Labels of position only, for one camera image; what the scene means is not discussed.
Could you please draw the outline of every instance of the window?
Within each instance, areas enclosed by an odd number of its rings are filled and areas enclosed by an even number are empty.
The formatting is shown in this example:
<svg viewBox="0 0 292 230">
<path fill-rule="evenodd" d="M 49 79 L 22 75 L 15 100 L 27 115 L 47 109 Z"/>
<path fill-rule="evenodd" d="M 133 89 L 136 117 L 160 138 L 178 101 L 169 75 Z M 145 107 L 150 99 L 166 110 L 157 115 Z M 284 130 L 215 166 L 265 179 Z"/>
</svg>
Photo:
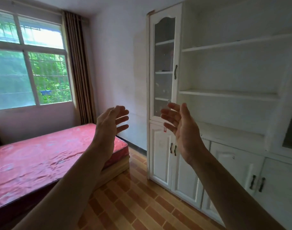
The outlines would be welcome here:
<svg viewBox="0 0 292 230">
<path fill-rule="evenodd" d="M 60 25 L 0 12 L 0 109 L 71 101 L 66 55 Z"/>
</svg>

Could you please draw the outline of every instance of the curtain rod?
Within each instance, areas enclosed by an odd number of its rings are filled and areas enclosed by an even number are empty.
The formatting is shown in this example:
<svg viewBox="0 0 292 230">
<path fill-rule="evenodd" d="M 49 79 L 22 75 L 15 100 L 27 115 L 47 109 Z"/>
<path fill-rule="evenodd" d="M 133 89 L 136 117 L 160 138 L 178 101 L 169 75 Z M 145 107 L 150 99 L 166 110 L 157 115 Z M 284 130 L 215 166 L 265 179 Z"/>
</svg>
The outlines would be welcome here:
<svg viewBox="0 0 292 230">
<path fill-rule="evenodd" d="M 49 10 L 48 8 L 42 8 L 42 7 L 38 7 L 38 6 L 33 6 L 32 4 L 28 4 L 28 3 L 25 3 L 25 2 L 22 2 L 22 1 L 18 1 L 18 0 L 8 0 L 8 1 L 11 1 L 12 3 L 17 3 L 17 4 L 25 5 L 25 6 L 28 6 L 28 7 L 40 9 L 40 10 L 43 10 L 43 11 L 46 11 L 46 12 L 50 12 L 50 13 L 53 13 L 53 14 L 62 15 L 62 10 L 61 9 L 59 9 L 60 11 L 53 11 L 53 10 Z M 82 22 L 86 22 L 86 23 L 89 22 L 89 20 L 87 18 L 83 17 L 83 16 L 81 16 L 81 21 Z"/>
</svg>

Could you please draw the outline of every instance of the window frame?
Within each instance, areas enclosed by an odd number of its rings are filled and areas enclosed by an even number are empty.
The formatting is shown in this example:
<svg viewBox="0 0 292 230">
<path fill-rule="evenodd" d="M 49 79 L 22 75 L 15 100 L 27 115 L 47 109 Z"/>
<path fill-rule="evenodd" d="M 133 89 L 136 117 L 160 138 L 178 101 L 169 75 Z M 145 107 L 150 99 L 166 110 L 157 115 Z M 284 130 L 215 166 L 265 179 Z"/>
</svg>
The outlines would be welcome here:
<svg viewBox="0 0 292 230">
<path fill-rule="evenodd" d="M 46 105 L 57 104 L 57 103 L 72 102 L 73 101 L 73 94 L 72 94 L 72 91 L 71 91 L 71 81 L 70 81 L 70 77 L 71 76 L 69 74 L 70 70 L 69 70 L 69 65 L 68 65 L 68 61 L 67 61 L 67 55 L 68 54 L 67 54 L 67 51 L 66 51 L 66 45 L 65 45 L 65 39 L 64 39 L 64 35 L 63 35 L 63 27 L 62 27 L 62 25 L 58 24 L 58 23 L 52 23 L 52 22 L 48 22 L 48 21 L 45 21 L 45 20 L 35 19 L 35 18 L 27 17 L 25 15 L 19 15 L 19 14 L 16 14 L 16 13 L 10 13 L 10 12 L 6 12 L 6 11 L 2 11 L 2 10 L 0 10 L 0 12 L 1 13 L 5 13 L 5 14 L 10 14 L 10 15 L 13 16 L 13 19 L 14 19 L 14 22 L 15 22 L 15 26 L 16 26 L 16 30 L 17 30 L 18 39 L 19 39 L 19 43 L 0 41 L 0 50 L 18 51 L 18 52 L 22 52 L 23 53 L 24 61 L 25 61 L 25 65 L 26 65 L 26 68 L 27 68 L 27 73 L 28 73 L 28 77 L 29 77 L 29 81 L 30 81 L 30 85 L 31 85 L 32 93 L 33 93 L 33 97 L 34 97 L 34 100 L 35 100 L 35 105 L 31 105 L 31 106 L 46 106 Z M 21 27 L 20 27 L 20 23 L 19 23 L 19 18 L 18 17 L 27 18 L 27 19 L 30 19 L 30 20 L 33 20 L 33 21 L 46 22 L 48 24 L 60 26 L 61 36 L 62 36 L 62 41 L 63 41 L 63 48 L 64 49 L 25 44 L 23 36 L 22 36 L 22 31 L 21 31 Z M 71 93 L 71 101 L 40 104 L 38 93 L 37 93 L 37 89 L 36 89 L 36 85 L 35 85 L 35 81 L 34 81 L 34 77 L 33 77 L 31 61 L 30 61 L 30 58 L 29 58 L 29 52 L 58 54 L 58 55 L 63 55 L 65 57 L 65 64 L 66 64 L 66 69 L 67 69 L 67 77 L 68 77 L 68 82 L 69 82 L 69 89 L 70 89 L 70 93 Z M 8 109 L 3 109 L 3 110 L 11 110 L 11 109 L 17 109 L 17 108 L 28 108 L 28 107 L 30 107 L 30 106 L 14 107 L 14 108 L 8 108 Z"/>
</svg>

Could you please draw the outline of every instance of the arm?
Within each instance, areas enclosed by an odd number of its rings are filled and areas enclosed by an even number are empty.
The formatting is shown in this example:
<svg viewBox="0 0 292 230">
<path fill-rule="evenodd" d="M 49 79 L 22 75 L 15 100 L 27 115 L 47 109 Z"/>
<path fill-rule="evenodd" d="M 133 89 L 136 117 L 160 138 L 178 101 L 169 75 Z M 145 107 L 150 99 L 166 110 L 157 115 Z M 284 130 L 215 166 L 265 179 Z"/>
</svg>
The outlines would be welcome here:
<svg viewBox="0 0 292 230">
<path fill-rule="evenodd" d="M 97 119 L 94 139 L 47 196 L 13 230 L 74 229 L 114 149 L 115 135 L 128 125 L 124 106 L 110 108 Z"/>
<path fill-rule="evenodd" d="M 161 117 L 173 125 L 164 126 L 175 134 L 183 159 L 194 169 L 226 228 L 284 230 L 206 149 L 186 104 L 168 106 L 175 111 L 162 109 Z"/>
</svg>

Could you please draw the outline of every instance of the hand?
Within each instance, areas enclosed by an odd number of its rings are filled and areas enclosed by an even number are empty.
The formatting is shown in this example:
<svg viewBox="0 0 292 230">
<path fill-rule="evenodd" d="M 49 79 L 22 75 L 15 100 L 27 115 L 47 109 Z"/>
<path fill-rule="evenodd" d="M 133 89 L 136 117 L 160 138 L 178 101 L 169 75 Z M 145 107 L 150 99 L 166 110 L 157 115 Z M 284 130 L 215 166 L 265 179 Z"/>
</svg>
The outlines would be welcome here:
<svg viewBox="0 0 292 230">
<path fill-rule="evenodd" d="M 92 144 L 100 148 L 105 161 L 110 159 L 114 150 L 115 136 L 121 131 L 126 130 L 129 125 L 121 124 L 129 119 L 129 111 L 124 106 L 116 106 L 107 109 L 97 118 L 96 131 Z"/>
<path fill-rule="evenodd" d="M 204 149 L 204 144 L 200 137 L 199 128 L 190 115 L 186 103 L 181 106 L 176 103 L 169 103 L 170 109 L 161 110 L 161 118 L 172 123 L 164 123 L 164 127 L 171 130 L 176 136 L 177 148 L 179 149 L 183 159 L 191 164 L 196 153 Z"/>
</svg>

